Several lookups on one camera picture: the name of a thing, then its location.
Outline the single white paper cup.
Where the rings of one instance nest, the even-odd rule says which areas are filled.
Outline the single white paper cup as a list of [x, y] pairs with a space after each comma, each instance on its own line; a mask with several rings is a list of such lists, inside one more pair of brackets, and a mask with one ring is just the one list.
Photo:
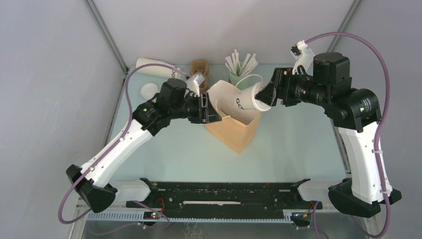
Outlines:
[[253, 86], [241, 90], [235, 97], [235, 104], [241, 110], [257, 110], [259, 112], [266, 112], [271, 109], [271, 106], [255, 99], [255, 96], [265, 88], [265, 82], [259, 82]]

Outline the brown paper bag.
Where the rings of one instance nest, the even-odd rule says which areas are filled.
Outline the brown paper bag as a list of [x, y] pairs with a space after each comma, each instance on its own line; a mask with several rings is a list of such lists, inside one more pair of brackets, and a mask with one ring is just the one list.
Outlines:
[[221, 121], [206, 124], [205, 128], [231, 150], [241, 154], [255, 137], [261, 112], [239, 108], [236, 102], [239, 92], [240, 89], [224, 80], [209, 88], [210, 102]]

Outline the stack of white paper cups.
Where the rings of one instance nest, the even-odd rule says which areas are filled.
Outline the stack of white paper cups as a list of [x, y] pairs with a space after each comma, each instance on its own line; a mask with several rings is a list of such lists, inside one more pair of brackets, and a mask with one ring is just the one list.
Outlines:
[[143, 67], [142, 69], [138, 70], [138, 73], [151, 75], [151, 76], [157, 76], [157, 77], [163, 77], [163, 78], [175, 78], [180, 79], [182, 75], [179, 72], [174, 71], [176, 67], [174, 65], [171, 65], [169, 63], [166, 63], [164, 61], [160, 60], [154, 60], [149, 58], [139, 58], [136, 61], [135, 67], [140, 67], [146, 64], [160, 64], [160, 66], [147, 66]]

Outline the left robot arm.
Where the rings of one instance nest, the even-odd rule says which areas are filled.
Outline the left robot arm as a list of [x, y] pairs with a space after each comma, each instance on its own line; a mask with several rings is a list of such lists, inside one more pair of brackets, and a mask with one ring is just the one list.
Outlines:
[[68, 167], [66, 174], [75, 183], [76, 192], [94, 213], [116, 202], [139, 201], [148, 208], [156, 204], [156, 188], [147, 179], [111, 181], [111, 177], [138, 147], [169, 126], [171, 120], [188, 119], [194, 124], [221, 121], [208, 93], [200, 92], [204, 80], [200, 74], [185, 81], [168, 79], [160, 92], [133, 111], [125, 128], [102, 151], [80, 167]]

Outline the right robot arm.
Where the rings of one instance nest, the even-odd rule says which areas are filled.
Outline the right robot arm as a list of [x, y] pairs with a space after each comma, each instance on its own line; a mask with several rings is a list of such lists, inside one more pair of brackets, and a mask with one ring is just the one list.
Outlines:
[[352, 87], [350, 61], [338, 52], [316, 55], [312, 67], [311, 75], [302, 65], [276, 68], [255, 99], [271, 107], [280, 100], [286, 107], [304, 102], [324, 109], [338, 128], [351, 170], [351, 178], [328, 188], [328, 198], [343, 214], [370, 218], [387, 202], [383, 193], [390, 204], [402, 197], [379, 175], [376, 157], [381, 148], [374, 146], [382, 119], [378, 98], [369, 89]]

